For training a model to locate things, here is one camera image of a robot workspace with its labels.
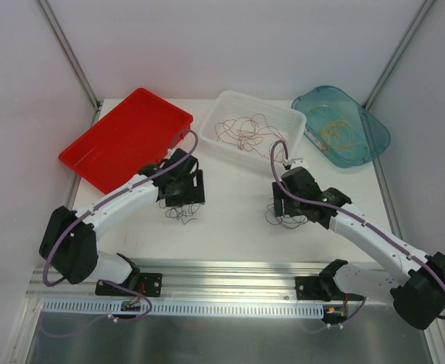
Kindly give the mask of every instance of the tangled red wire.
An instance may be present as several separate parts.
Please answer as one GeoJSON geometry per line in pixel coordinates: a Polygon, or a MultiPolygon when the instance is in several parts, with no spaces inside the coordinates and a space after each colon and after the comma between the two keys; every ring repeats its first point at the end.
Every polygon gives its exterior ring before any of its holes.
{"type": "MultiPolygon", "coordinates": [[[[227,119],[215,125],[215,133],[217,141],[237,146],[239,150],[255,152],[267,160],[270,158],[274,142],[277,140],[286,142],[276,127],[268,125],[268,120],[263,114],[254,114],[250,118],[242,116],[237,119],[227,119]]],[[[283,150],[276,154],[276,162],[283,161],[282,152],[283,150]]]]}

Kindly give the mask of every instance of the red plastic tray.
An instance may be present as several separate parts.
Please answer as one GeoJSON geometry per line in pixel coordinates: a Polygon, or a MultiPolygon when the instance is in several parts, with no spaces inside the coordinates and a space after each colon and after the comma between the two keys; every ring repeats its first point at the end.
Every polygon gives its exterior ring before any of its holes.
{"type": "Polygon", "coordinates": [[[174,135],[192,120],[192,115],[170,102],[137,89],[67,147],[59,159],[103,193],[110,193],[141,167],[159,163],[174,135]]]}

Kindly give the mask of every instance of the tabletop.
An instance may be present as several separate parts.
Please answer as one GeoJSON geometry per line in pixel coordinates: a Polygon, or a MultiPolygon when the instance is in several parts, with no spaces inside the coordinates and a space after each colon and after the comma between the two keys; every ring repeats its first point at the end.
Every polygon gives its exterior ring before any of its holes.
{"type": "MultiPolygon", "coordinates": [[[[106,99],[100,118],[123,99],[106,99]]],[[[192,128],[198,131],[214,100],[168,99],[193,115],[192,128]]],[[[291,101],[270,101],[289,108],[291,101]]],[[[179,146],[191,147],[188,136],[179,146]]],[[[194,152],[204,171],[205,200],[193,216],[182,221],[167,218],[158,204],[147,206],[114,226],[98,242],[107,253],[131,258],[189,259],[239,262],[351,262],[374,260],[347,239],[311,222],[294,230],[269,224],[265,218],[271,204],[270,174],[261,174],[221,160],[201,141],[194,152]]],[[[309,165],[320,187],[336,187],[349,196],[365,214],[383,228],[389,228],[384,201],[372,163],[356,168],[334,166],[312,143],[302,137],[295,157],[309,165]]],[[[74,208],[91,204],[103,196],[82,179],[74,208]]]]}

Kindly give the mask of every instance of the white wall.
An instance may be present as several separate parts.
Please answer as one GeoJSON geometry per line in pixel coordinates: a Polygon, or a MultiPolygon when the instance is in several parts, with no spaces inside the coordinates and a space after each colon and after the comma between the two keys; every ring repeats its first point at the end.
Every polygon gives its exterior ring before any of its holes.
{"type": "Polygon", "coordinates": [[[234,89],[295,99],[331,84],[364,102],[422,0],[52,0],[99,98],[234,89]]]}
{"type": "Polygon", "coordinates": [[[72,174],[58,153],[92,109],[34,0],[0,2],[0,357],[72,174]]]}
{"type": "Polygon", "coordinates": [[[407,239],[445,253],[445,0],[431,10],[372,111],[393,138],[383,164],[407,239]]]}

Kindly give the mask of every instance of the white plastic container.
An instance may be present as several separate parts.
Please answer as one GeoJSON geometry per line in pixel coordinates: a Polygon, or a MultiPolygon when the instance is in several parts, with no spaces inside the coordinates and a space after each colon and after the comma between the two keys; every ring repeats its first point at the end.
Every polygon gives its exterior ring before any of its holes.
{"type": "MultiPolygon", "coordinates": [[[[280,108],[265,100],[224,91],[202,121],[199,135],[214,151],[248,167],[271,173],[269,152],[284,138],[289,158],[295,157],[305,130],[306,116],[291,108],[280,108]]],[[[282,148],[277,148],[278,163],[282,148]]]]}

